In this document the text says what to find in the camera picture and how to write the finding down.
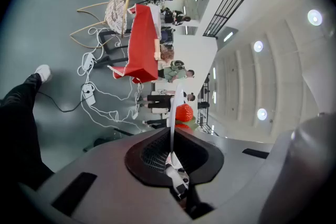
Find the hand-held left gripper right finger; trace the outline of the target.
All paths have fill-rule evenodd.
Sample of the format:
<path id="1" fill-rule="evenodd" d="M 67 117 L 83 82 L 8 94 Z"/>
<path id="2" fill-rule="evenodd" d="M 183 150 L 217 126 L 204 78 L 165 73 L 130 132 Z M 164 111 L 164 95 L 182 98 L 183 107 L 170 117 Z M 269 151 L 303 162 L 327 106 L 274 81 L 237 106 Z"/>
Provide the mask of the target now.
<path id="1" fill-rule="evenodd" d="M 255 182 L 265 159 L 245 154 L 247 148 L 269 153 L 273 144 L 225 138 L 187 129 L 179 129 L 187 138 L 205 142 L 220 150 L 224 163 L 209 182 L 196 185 L 202 202 L 214 207 L 210 213 L 192 220 L 185 212 L 176 212 L 174 224 L 259 224 L 268 186 Z"/>

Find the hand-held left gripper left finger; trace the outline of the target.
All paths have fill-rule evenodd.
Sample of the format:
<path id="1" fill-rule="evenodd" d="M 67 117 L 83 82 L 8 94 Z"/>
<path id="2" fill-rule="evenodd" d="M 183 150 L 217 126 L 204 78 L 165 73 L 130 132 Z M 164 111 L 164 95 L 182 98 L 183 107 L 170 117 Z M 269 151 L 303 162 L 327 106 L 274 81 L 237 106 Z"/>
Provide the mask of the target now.
<path id="1" fill-rule="evenodd" d="M 37 211 L 52 224 L 187 224 L 191 218 L 167 188 L 138 181 L 125 165 L 127 151 L 161 131 L 148 131 L 104 143 L 54 173 L 38 190 L 20 184 Z M 53 206 L 81 173 L 95 180 L 70 216 Z"/>

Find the person's black trouser leg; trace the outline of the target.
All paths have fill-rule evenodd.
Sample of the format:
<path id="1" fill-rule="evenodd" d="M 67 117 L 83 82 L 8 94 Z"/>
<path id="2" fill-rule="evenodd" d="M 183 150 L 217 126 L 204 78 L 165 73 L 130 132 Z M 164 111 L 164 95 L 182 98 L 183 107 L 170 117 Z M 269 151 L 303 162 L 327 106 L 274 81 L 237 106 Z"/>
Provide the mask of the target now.
<path id="1" fill-rule="evenodd" d="M 54 172 L 42 161 L 33 115 L 36 94 L 42 85 L 39 74 L 14 87 L 0 105 L 0 138 L 4 147 L 0 164 L 8 179 L 37 190 Z"/>

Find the white plate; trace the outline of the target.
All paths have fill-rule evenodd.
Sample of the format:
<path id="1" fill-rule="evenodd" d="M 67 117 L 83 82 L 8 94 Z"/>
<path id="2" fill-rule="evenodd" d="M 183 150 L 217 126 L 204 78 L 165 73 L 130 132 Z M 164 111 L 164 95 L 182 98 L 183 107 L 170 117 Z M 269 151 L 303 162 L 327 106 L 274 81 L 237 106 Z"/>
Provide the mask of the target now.
<path id="1" fill-rule="evenodd" d="M 176 120 L 176 109 L 179 105 L 184 104 L 184 94 L 183 87 L 179 83 L 176 87 L 173 101 L 171 102 L 170 110 L 170 156 L 172 165 L 176 165 L 176 157 L 174 156 L 174 133 L 175 133 L 175 120 Z"/>

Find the floral patterned seat cushion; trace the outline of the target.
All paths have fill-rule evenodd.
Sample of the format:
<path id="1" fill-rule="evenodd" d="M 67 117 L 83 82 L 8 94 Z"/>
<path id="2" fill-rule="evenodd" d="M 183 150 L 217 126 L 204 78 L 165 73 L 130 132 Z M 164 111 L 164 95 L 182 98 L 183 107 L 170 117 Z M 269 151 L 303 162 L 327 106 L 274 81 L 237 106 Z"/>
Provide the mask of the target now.
<path id="1" fill-rule="evenodd" d="M 125 0 L 109 0 L 105 11 L 105 22 L 112 31 L 124 35 L 127 26 Z"/>

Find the white cloth covered table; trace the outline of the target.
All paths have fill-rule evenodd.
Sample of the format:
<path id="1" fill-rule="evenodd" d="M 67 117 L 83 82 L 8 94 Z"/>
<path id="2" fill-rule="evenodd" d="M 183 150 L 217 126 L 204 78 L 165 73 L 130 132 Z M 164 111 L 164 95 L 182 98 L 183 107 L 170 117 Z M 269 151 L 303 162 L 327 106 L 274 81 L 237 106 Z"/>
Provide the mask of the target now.
<path id="1" fill-rule="evenodd" d="M 155 4 L 149 4 L 148 7 L 151 10 L 155 30 L 157 33 L 161 32 L 161 10 L 160 7 Z"/>

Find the person's white shoe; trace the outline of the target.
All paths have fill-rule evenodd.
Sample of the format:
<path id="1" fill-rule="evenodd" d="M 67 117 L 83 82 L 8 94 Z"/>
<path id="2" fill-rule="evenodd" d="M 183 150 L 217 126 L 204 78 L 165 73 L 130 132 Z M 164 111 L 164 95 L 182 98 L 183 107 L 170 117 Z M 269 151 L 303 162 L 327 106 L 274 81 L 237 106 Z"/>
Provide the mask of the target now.
<path id="1" fill-rule="evenodd" d="M 52 78 L 51 68 L 49 65 L 40 65 L 36 69 L 35 73 L 40 76 L 42 83 L 46 83 Z"/>

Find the red tablecloth table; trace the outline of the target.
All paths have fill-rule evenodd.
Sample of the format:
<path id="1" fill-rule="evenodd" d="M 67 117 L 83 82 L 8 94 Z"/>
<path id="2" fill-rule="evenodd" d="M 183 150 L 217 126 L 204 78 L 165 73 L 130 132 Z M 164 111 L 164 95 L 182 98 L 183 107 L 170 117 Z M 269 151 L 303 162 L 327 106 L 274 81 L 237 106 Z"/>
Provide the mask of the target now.
<path id="1" fill-rule="evenodd" d="M 158 61 L 154 58 L 154 40 L 158 37 L 151 10 L 141 4 L 135 4 L 131 10 L 135 18 L 127 46 L 128 56 L 114 60 L 106 56 L 95 63 L 94 68 L 107 67 L 115 79 L 129 76 L 134 84 L 151 82 L 158 78 Z"/>

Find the white power strip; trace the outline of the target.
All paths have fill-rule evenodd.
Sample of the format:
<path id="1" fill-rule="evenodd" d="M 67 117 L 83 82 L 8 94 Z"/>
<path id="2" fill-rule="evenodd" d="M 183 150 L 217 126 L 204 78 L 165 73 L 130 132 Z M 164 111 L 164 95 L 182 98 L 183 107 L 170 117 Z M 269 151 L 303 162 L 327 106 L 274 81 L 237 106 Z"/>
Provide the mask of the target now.
<path id="1" fill-rule="evenodd" d="M 82 64 L 82 69 L 88 71 L 94 65 L 95 57 L 92 53 L 87 53 L 84 63 Z"/>
<path id="2" fill-rule="evenodd" d="M 82 94 L 88 106 L 92 106 L 96 103 L 94 96 L 95 87 L 92 84 L 86 83 L 82 86 Z"/>

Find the dried reddish plant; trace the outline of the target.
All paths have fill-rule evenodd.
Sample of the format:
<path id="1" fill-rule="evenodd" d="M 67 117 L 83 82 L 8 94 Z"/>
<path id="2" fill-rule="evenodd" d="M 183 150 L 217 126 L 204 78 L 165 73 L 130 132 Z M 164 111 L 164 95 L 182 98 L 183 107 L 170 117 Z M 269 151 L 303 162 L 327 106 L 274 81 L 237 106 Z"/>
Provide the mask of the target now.
<path id="1" fill-rule="evenodd" d="M 161 60 L 170 63 L 174 59 L 174 50 L 165 45 L 160 45 Z"/>

